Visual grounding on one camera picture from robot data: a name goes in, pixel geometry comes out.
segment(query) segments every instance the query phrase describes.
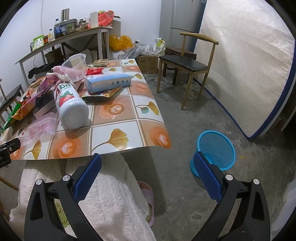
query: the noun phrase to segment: yellow plastic bag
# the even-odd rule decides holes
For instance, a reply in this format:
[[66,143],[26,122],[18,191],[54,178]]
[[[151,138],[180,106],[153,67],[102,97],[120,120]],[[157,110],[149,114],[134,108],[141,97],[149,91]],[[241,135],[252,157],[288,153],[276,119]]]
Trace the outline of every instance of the yellow plastic bag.
[[128,36],[121,36],[118,39],[117,35],[109,36],[109,46],[112,51],[120,51],[127,48],[132,48],[133,44],[131,43],[131,38]]

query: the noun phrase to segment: plastic cup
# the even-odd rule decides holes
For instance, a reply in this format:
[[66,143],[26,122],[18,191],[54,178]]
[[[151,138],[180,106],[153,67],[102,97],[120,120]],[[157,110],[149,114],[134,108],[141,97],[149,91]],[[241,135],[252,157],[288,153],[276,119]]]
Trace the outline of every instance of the plastic cup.
[[68,74],[73,82],[80,81],[87,73],[85,58],[86,55],[83,53],[75,54],[62,64],[60,70]]

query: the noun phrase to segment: refrigerator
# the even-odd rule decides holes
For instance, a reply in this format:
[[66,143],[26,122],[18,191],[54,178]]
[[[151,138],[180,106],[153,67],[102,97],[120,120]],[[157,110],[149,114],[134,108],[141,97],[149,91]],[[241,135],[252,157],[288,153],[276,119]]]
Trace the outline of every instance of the refrigerator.
[[[199,33],[207,0],[162,0],[160,38],[166,46],[182,47],[180,32]],[[187,37],[185,49],[194,51],[196,38]]]

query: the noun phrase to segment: water bottle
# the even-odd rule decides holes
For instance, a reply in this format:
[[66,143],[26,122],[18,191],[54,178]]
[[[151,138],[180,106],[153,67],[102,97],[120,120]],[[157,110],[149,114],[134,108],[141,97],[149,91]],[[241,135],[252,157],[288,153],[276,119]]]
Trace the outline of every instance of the water bottle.
[[60,21],[59,19],[57,18],[56,19],[56,22],[55,22],[55,25],[54,25],[54,37],[57,39],[61,36],[61,26],[60,26]]
[[52,28],[51,28],[48,33],[48,41],[51,42],[53,40],[54,40],[54,35],[52,33]]

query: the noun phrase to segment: tablecloth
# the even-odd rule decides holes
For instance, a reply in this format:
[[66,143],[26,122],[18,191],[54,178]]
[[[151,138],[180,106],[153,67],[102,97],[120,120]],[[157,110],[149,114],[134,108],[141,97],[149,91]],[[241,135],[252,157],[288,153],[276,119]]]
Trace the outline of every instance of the tablecloth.
[[105,101],[87,103],[89,119],[77,130],[64,129],[60,120],[54,135],[27,143],[29,115],[4,131],[0,144],[19,138],[14,160],[59,159],[125,151],[144,146],[170,148],[171,142],[157,103],[134,59],[112,60],[104,68],[132,76],[131,85]]

